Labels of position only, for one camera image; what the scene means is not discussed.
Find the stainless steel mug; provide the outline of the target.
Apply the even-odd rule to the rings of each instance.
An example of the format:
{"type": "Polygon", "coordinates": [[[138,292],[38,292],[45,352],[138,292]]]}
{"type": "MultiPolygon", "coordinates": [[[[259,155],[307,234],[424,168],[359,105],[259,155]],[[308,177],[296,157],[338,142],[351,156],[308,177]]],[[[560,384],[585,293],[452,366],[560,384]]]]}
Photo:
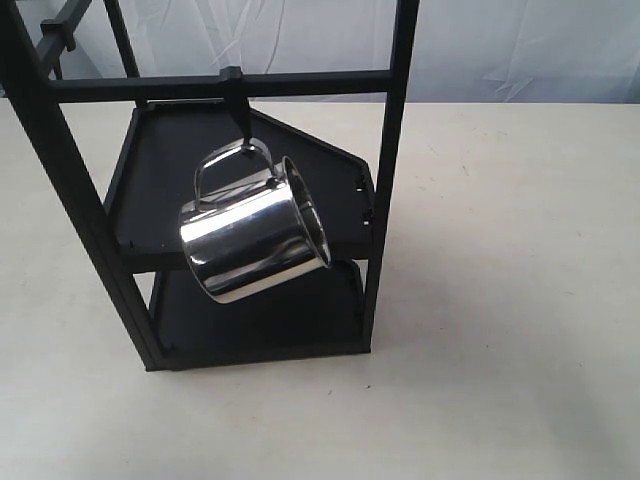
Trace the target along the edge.
{"type": "Polygon", "coordinates": [[[178,233],[191,273],[214,301],[229,304],[330,266],[326,232],[299,170],[289,157],[274,161],[261,140],[235,140],[208,154],[193,190],[178,233]],[[204,192],[207,172],[240,159],[262,160],[263,176],[204,192]]]}

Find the black metal shelf rack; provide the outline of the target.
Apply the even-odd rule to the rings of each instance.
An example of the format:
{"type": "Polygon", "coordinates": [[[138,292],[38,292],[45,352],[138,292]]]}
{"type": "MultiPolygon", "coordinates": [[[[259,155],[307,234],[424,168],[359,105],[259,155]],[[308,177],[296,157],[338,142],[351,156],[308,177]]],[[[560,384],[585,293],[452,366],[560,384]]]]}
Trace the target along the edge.
{"type": "Polygon", "coordinates": [[[384,93],[379,166],[250,108],[279,153],[309,181],[334,264],[235,306],[216,303],[187,271],[177,213],[196,158],[231,135],[219,77],[142,78],[117,2],[105,5],[124,60],[121,79],[51,79],[60,40],[33,43],[17,5],[1,5],[1,83],[145,368],[188,370],[364,354],[371,339],[418,19],[396,5],[386,70],[243,76],[250,97],[384,93]],[[65,103],[132,100],[105,195],[62,112],[65,103]]]}

